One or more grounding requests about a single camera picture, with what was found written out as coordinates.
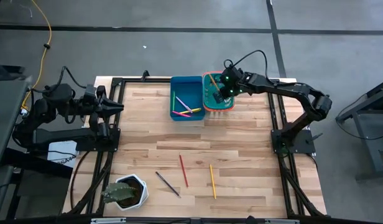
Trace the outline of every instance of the purple pencil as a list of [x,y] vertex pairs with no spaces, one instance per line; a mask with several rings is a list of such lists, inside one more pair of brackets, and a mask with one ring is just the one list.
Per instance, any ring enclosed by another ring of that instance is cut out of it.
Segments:
[[182,100],[180,100],[179,97],[175,97],[179,101],[179,103],[181,103],[186,108],[186,110],[188,110],[190,113],[193,113],[192,109],[190,109]]

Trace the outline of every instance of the wooden tabletop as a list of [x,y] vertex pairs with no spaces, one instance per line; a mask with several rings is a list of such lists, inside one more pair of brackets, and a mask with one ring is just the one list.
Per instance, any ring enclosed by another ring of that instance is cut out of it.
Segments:
[[[111,79],[96,77],[95,86],[105,85],[110,90]],[[295,79],[282,81],[294,82]],[[207,113],[203,121],[184,122],[171,120],[169,96],[169,83],[126,85],[124,111],[119,123],[120,145],[114,154],[110,182],[136,174],[146,181],[149,198],[141,208],[125,212],[109,203],[104,215],[285,218],[279,164],[270,143],[272,123],[267,94],[239,95],[231,111]],[[289,121],[301,115],[302,107],[297,100],[285,97],[284,105]],[[183,157],[189,187],[185,185],[179,154]],[[80,166],[73,191],[75,203],[91,184],[95,159],[96,153],[91,152]],[[315,164],[301,154],[295,155],[295,161],[301,188],[316,208],[326,213]],[[213,198],[210,164],[217,199]],[[171,192],[155,171],[180,192],[181,198]],[[293,190],[290,194],[297,212]],[[69,209],[67,194],[63,212]]]

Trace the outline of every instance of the concrete floor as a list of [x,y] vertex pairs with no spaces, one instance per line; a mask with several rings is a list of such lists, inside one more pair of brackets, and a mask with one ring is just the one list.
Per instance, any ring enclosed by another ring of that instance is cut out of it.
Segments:
[[[19,3],[31,6],[26,0],[13,0],[12,4],[7,0],[0,5],[1,23],[45,24],[36,8],[32,8],[30,19]],[[265,0],[37,3],[56,26],[270,29]],[[272,0],[272,4],[278,29],[383,30],[383,0]],[[35,79],[47,37],[46,31],[0,30],[0,63],[25,66],[25,74]],[[355,175],[371,171],[367,152],[360,140],[343,133],[334,121],[343,107],[383,82],[383,35],[279,35],[279,40],[287,76],[330,94],[333,100],[328,118],[311,125],[313,133],[324,133],[315,145],[328,214],[383,222],[383,180],[356,183]],[[199,75],[220,70],[224,59],[237,60],[255,49],[266,52],[269,75],[278,77],[272,34],[56,31],[39,87],[55,83],[63,65],[80,83],[93,83],[98,75],[141,75],[146,69],[158,76]],[[260,55],[249,57],[240,66],[251,72],[264,71]],[[64,82],[81,93],[69,77]],[[57,127],[71,128],[61,120],[48,126]],[[354,131],[352,124],[346,127]],[[57,184],[46,185],[53,181]],[[39,193],[37,182],[52,193]],[[27,209],[17,216],[57,214],[67,184],[68,180],[33,176],[21,191]]]

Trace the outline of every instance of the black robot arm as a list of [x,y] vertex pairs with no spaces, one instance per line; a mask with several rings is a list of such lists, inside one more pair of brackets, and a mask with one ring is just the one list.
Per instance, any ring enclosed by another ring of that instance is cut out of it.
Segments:
[[226,67],[220,80],[224,85],[220,89],[220,94],[224,99],[241,93],[250,95],[273,93],[295,98],[301,102],[304,113],[277,133],[280,142],[286,146],[293,146],[297,134],[311,122],[325,119],[332,104],[328,95],[307,84],[273,81],[263,75],[243,72],[234,65]]
[[[84,95],[79,99],[75,99],[75,92],[68,84],[46,86],[45,90],[38,92],[42,93],[42,98],[32,105],[28,116],[14,128],[12,137],[20,146],[44,148],[51,142],[73,140],[89,142],[77,145],[77,150],[87,151],[97,148],[94,145],[105,145],[112,141],[113,132],[108,120],[111,115],[121,112],[124,105],[107,99],[104,86],[97,89],[92,85],[86,86]],[[89,115],[90,127],[65,131],[38,128],[42,123],[53,121],[57,114],[63,116],[68,124],[74,122],[76,116]]]

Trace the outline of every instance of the colored pencil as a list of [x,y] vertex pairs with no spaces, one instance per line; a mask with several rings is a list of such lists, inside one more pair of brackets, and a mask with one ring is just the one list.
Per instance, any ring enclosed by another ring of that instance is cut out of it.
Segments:
[[180,165],[181,165],[182,171],[183,171],[183,176],[185,177],[186,187],[189,187],[189,184],[187,183],[185,167],[183,166],[183,160],[182,160],[182,156],[180,154],[179,154],[179,159],[180,159]]
[[175,110],[175,91],[173,91],[173,97],[172,97],[172,110]]
[[210,73],[209,73],[208,75],[210,76],[211,81],[214,83],[214,85],[215,85],[216,89],[218,90],[218,92],[221,92],[221,90],[219,89],[219,87],[218,87],[218,85],[216,84],[216,82],[215,82],[214,78],[212,77],[212,75],[211,75]]
[[160,179],[162,180],[162,181],[164,181],[164,183],[176,194],[176,195],[178,195],[178,197],[181,197],[180,195],[179,195],[179,193],[156,171],[155,172],[155,174],[157,174],[157,176],[158,177],[160,177]]
[[177,115],[180,115],[180,116],[184,116],[184,117],[187,117],[187,118],[190,118],[189,115],[185,115],[185,114],[181,114],[179,112],[176,112],[176,111],[172,111],[174,114],[177,114]]
[[211,164],[210,164],[210,171],[211,171],[212,189],[214,190],[214,198],[216,199],[214,174],[212,173],[212,165]]
[[[201,108],[195,108],[195,109],[191,109],[192,112],[199,112],[201,111]],[[182,111],[182,112],[179,112],[181,114],[186,114],[186,113],[190,113],[189,111]]]
[[175,96],[175,98],[186,108],[186,110],[193,113],[193,111],[182,100],[180,100],[179,97]]

